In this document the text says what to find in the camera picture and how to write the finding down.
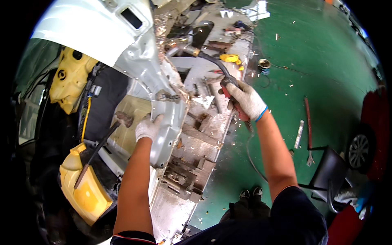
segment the sneaker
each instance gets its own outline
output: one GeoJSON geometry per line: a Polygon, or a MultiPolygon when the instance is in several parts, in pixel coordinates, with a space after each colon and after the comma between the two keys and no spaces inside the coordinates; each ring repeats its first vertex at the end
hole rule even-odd
{"type": "Polygon", "coordinates": [[[242,190],[242,192],[240,193],[240,198],[249,198],[250,197],[250,193],[248,190],[242,190]]]}
{"type": "Polygon", "coordinates": [[[256,197],[256,198],[260,197],[260,200],[263,197],[263,189],[260,186],[256,187],[253,190],[253,197],[256,197]]]}

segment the hand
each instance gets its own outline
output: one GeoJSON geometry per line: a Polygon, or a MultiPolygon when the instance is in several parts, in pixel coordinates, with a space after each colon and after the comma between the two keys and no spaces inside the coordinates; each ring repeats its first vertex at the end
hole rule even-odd
{"type": "MultiPolygon", "coordinates": [[[[251,120],[256,122],[261,118],[268,106],[260,98],[260,95],[249,85],[238,80],[237,88],[234,84],[229,83],[226,89],[240,104],[242,110],[249,116],[251,120]]],[[[232,110],[233,104],[229,101],[227,109],[232,110]]]]}
{"type": "Polygon", "coordinates": [[[138,142],[138,140],[143,137],[148,137],[154,142],[158,134],[163,117],[163,114],[159,114],[156,116],[154,121],[150,120],[150,113],[143,117],[140,123],[136,126],[136,142],[138,142]]]}

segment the chair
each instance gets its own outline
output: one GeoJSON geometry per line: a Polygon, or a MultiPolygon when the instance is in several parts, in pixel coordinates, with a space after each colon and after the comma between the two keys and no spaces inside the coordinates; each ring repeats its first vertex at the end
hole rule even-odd
{"type": "Polygon", "coordinates": [[[319,196],[319,198],[313,197],[312,194],[311,198],[328,203],[329,209],[334,213],[338,213],[339,211],[335,208],[335,205],[338,203],[334,201],[334,197],[344,183],[348,166],[344,159],[329,146],[316,147],[309,150],[324,150],[324,153],[309,185],[298,185],[302,188],[310,189],[313,194],[319,196]]]}

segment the welding torch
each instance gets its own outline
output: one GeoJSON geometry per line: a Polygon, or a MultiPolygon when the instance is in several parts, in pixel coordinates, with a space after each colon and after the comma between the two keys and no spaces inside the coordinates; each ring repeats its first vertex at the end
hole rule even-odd
{"type": "Polygon", "coordinates": [[[208,54],[204,53],[200,49],[189,45],[189,46],[184,47],[183,50],[184,50],[185,53],[191,54],[194,57],[204,58],[204,59],[214,63],[215,65],[217,65],[222,70],[222,73],[223,73],[223,75],[225,75],[225,77],[220,82],[220,85],[222,87],[222,91],[223,91],[223,93],[225,95],[225,98],[229,98],[229,100],[233,103],[234,107],[238,111],[239,118],[244,122],[246,128],[251,133],[253,133],[253,128],[252,128],[252,124],[250,122],[249,116],[245,114],[245,112],[242,110],[242,108],[241,108],[240,104],[238,103],[238,101],[233,96],[231,96],[231,94],[229,94],[229,92],[226,89],[226,86],[229,83],[232,83],[236,87],[238,87],[237,79],[235,77],[233,77],[232,75],[230,75],[229,71],[227,70],[227,68],[223,65],[223,63],[220,60],[217,60],[214,57],[209,56],[208,54]]]}

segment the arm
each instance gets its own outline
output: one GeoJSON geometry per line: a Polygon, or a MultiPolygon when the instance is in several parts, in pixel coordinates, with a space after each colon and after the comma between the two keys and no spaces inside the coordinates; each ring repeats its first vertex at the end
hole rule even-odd
{"type": "Polygon", "coordinates": [[[294,162],[272,114],[265,113],[256,127],[273,202],[284,188],[298,185],[294,162]]]}
{"type": "Polygon", "coordinates": [[[248,84],[238,81],[240,88],[227,85],[227,91],[239,102],[243,111],[256,121],[265,174],[272,201],[284,188],[297,184],[294,162],[272,114],[265,113],[267,105],[248,84]]]}
{"type": "Polygon", "coordinates": [[[148,186],[151,144],[158,134],[163,114],[154,122],[147,115],[136,127],[136,147],[125,170],[118,193],[117,218],[113,234],[137,230],[153,234],[148,186]]]}

